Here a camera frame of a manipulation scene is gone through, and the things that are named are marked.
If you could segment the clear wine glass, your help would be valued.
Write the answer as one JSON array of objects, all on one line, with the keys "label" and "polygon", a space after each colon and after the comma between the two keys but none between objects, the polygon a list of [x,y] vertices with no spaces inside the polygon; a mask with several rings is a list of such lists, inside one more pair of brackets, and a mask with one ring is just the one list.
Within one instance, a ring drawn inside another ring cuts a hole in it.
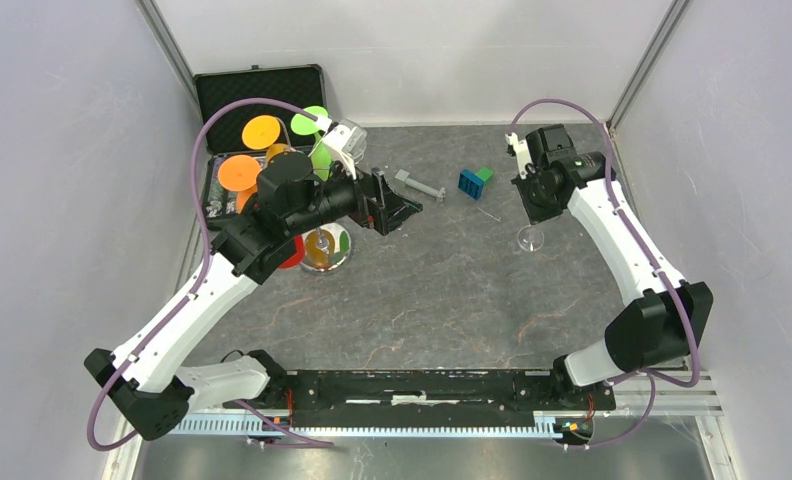
[{"label": "clear wine glass", "polygon": [[527,225],[517,234],[517,245],[525,252],[537,252],[545,243],[545,234],[541,225]]},{"label": "clear wine glass", "polygon": [[344,119],[332,131],[335,149],[353,161],[360,161],[367,149],[368,132],[356,122]]}]

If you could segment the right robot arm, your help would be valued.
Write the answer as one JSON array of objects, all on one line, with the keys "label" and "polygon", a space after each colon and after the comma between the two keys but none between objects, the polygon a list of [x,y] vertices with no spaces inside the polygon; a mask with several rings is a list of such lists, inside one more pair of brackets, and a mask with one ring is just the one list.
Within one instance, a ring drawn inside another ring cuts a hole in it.
[{"label": "right robot arm", "polygon": [[506,142],[517,161],[511,182],[530,223],[570,213],[595,242],[624,304],[600,340],[555,361],[552,400],[574,408],[592,385],[695,353],[713,294],[703,282],[688,282],[655,246],[605,156],[578,152],[562,125],[524,138],[509,133]]}]

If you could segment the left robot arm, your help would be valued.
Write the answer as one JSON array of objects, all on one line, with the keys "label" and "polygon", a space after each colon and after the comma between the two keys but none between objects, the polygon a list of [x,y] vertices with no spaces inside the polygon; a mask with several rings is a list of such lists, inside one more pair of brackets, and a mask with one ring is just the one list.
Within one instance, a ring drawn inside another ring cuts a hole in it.
[{"label": "left robot arm", "polygon": [[183,362],[237,303],[296,252],[296,239],[348,217],[381,235],[422,211],[391,189],[379,169],[319,178],[301,152],[276,155],[256,178],[242,213],[226,223],[199,269],[156,316],[115,350],[95,349],[84,366],[136,435],[156,440],[187,413],[232,401],[278,405],[286,381],[264,355],[203,367]]}]

